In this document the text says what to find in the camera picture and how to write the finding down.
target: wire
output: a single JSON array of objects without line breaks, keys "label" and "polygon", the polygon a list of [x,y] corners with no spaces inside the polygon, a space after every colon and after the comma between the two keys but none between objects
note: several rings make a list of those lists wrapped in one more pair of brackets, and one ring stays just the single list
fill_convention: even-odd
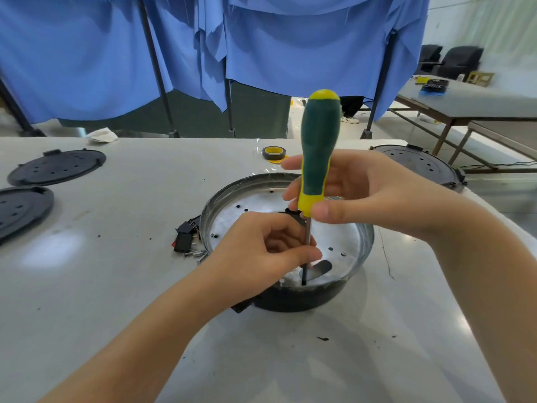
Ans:
[{"label": "wire", "polygon": [[[515,166],[515,165],[529,165],[529,166],[532,166],[532,165],[537,165],[537,161],[519,161],[519,162],[516,162],[516,163],[512,163],[512,164],[491,164],[493,165],[494,167],[512,167],[512,166]],[[468,169],[472,169],[472,170],[478,170],[480,168],[483,168],[483,167],[487,167],[487,165],[485,164],[472,164],[472,165],[463,165],[459,168],[468,168]]]}]

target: table leg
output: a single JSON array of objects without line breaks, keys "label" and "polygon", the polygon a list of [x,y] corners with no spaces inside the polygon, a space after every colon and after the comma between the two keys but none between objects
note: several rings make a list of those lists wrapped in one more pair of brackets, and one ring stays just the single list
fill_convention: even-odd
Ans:
[{"label": "table leg", "polygon": [[468,129],[468,131],[466,132],[465,136],[462,138],[461,143],[457,146],[457,148],[455,149],[455,152],[453,153],[453,155],[451,156],[451,158],[447,162],[449,165],[452,165],[453,162],[455,162],[455,159],[457,158],[457,156],[461,152],[462,147],[464,147],[464,145],[466,144],[466,142],[470,138],[471,134],[472,134],[472,130]]},{"label": "table leg", "polygon": [[446,141],[447,133],[449,133],[449,130],[451,129],[451,126],[453,126],[453,123],[455,120],[451,120],[448,124],[446,124],[446,127],[442,130],[442,134],[440,134],[440,137],[436,143],[436,146],[433,148],[433,155],[438,155],[438,152],[440,151],[440,148],[442,147],[442,144],[444,141]]}]

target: hand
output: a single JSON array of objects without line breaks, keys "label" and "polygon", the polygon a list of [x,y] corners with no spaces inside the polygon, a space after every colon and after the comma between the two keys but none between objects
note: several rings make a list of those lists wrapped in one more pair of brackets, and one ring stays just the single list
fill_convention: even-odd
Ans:
[{"label": "hand", "polygon": [[228,230],[194,272],[218,284],[224,308],[254,297],[301,264],[319,260],[315,247],[303,245],[305,229],[284,213],[248,212]]},{"label": "hand", "polygon": [[[281,162],[299,170],[302,156]],[[297,209],[301,177],[284,193]],[[327,200],[313,205],[312,217],[325,223],[372,223],[427,240],[453,221],[460,211],[478,206],[449,189],[426,180],[378,151],[334,150],[326,178]]]}]

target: screwdriver shaft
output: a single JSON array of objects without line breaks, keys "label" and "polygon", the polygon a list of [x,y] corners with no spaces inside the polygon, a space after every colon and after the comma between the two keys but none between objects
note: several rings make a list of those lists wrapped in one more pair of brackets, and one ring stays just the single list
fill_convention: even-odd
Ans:
[{"label": "screwdriver shaft", "polygon": [[[305,237],[304,237],[304,244],[306,246],[310,245],[310,242],[312,240],[312,218],[307,217],[305,218]],[[311,263],[302,264],[302,285],[305,286],[305,282],[307,280],[308,275],[308,269],[311,266]]]}]

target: black chair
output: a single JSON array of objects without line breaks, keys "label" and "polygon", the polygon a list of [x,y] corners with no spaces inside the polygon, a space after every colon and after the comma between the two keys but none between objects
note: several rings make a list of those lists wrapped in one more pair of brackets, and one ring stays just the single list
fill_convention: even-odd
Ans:
[{"label": "black chair", "polygon": [[482,54],[483,48],[479,46],[456,46],[447,51],[442,62],[435,65],[431,74],[448,79],[457,79],[460,74],[464,74],[465,81],[470,72],[479,68]]},{"label": "black chair", "polygon": [[430,74],[434,64],[440,61],[442,46],[427,44],[421,46],[420,61],[415,74]]}]

